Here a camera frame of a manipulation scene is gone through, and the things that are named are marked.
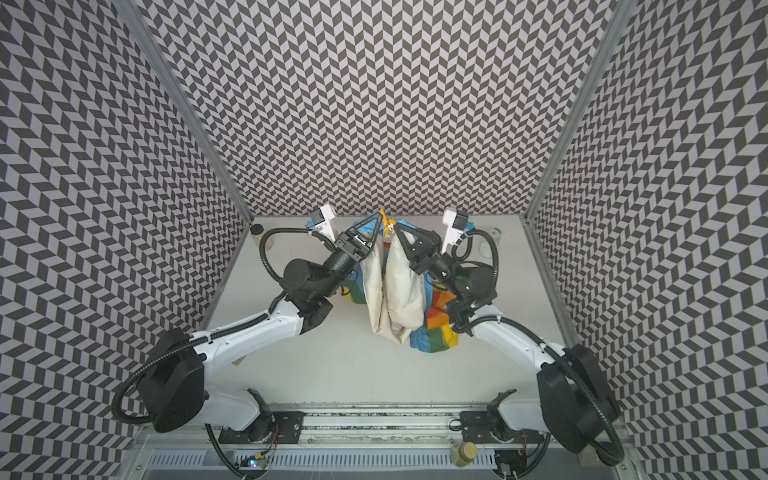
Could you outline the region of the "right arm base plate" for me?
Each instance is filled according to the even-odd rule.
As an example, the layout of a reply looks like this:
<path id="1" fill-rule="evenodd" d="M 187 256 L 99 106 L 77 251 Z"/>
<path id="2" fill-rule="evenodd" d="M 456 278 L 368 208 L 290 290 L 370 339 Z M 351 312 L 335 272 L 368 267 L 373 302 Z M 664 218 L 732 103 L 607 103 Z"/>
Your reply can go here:
<path id="1" fill-rule="evenodd" d="M 462 438 L 476 444 L 539 443 L 544 435 L 535 430 L 514 430 L 499 414 L 488 411 L 462 411 L 459 413 Z"/>

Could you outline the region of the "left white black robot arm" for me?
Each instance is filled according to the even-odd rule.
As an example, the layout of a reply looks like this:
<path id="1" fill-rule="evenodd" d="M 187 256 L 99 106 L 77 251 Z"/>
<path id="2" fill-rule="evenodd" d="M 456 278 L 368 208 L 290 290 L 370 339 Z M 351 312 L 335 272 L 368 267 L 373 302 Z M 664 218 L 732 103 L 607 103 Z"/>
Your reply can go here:
<path id="1" fill-rule="evenodd" d="M 278 279 L 281 292 L 266 310 L 212 330 L 164 332 L 145 364 L 116 387 L 113 418 L 149 424 L 158 433 L 220 426 L 251 442 L 274 434 L 274 414 L 261 394 L 254 388 L 225 388 L 217 374 L 261 348 L 321 325 L 333 308 L 331 297 L 372 252 L 382 223 L 382 213 L 375 212 L 336 237 L 315 223 L 306 232 L 326 244 L 329 256 L 321 264 L 291 260 Z"/>

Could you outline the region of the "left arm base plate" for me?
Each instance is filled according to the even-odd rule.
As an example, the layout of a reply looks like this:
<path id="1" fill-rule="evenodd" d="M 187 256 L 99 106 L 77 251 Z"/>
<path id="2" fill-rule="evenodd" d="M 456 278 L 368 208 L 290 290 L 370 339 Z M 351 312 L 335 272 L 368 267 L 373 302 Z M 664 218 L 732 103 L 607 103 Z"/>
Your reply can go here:
<path id="1" fill-rule="evenodd" d="M 303 430 L 305 413 L 302 411 L 262 412 L 245 430 L 221 430 L 218 442 L 235 444 L 297 444 Z"/>

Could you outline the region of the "rainbow coloured jacket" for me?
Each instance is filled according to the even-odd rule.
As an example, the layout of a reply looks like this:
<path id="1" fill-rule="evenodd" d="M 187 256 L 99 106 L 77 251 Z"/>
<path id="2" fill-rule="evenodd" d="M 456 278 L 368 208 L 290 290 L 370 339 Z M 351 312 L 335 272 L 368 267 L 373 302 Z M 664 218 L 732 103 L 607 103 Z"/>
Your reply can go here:
<path id="1" fill-rule="evenodd" d="M 342 295 L 367 308 L 371 330 L 379 337 L 423 353 L 447 351 L 459 343 L 447 313 L 454 295 L 410 268 L 404 244 L 394 231 L 407 224 L 382 211 L 362 222 L 359 230 L 366 237 L 375 235 L 375 243 L 343 284 Z"/>

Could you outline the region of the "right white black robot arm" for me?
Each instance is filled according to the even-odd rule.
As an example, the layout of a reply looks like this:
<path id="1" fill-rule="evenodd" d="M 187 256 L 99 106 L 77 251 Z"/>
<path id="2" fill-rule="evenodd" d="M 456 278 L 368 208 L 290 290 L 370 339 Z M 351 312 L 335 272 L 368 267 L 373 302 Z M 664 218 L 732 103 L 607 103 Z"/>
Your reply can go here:
<path id="1" fill-rule="evenodd" d="M 491 261 L 481 263 L 445 251 L 435 231 L 398 224 L 395 233 L 410 268 L 453 294 L 448 304 L 451 329 L 490 344 L 535 378 L 536 399 L 521 399 L 509 389 L 487 405 L 491 435 L 508 441 L 516 432 L 537 431 L 572 453 L 591 446 L 605 465 L 620 464 L 625 449 L 614 426 L 620 408 L 595 355 L 582 344 L 565 347 L 548 341 L 494 306 L 497 246 L 490 247 Z"/>

